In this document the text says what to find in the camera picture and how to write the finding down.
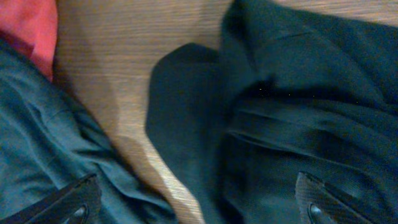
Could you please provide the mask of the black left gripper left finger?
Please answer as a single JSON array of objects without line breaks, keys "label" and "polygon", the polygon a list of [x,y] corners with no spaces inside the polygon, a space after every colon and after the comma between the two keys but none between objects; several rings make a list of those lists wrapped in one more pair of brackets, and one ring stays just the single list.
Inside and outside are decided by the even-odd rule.
[{"label": "black left gripper left finger", "polygon": [[101,209],[96,174],[86,175],[43,200],[1,220],[1,224],[95,223]]}]

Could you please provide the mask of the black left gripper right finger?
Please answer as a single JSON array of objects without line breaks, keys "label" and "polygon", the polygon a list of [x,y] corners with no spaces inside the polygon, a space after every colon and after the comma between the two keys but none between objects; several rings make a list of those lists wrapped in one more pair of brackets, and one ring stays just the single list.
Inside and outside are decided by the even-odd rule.
[{"label": "black left gripper right finger", "polygon": [[300,172],[295,199],[304,224],[385,224],[389,214],[307,172]]}]

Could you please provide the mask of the black shorts with white logo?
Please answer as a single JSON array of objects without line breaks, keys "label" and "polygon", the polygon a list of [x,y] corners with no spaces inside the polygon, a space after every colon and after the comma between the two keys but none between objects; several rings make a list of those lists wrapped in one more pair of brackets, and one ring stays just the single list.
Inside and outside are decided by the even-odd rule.
[{"label": "black shorts with white logo", "polygon": [[146,133],[207,223],[302,223],[307,172],[397,222],[397,28],[235,1],[154,67]]}]

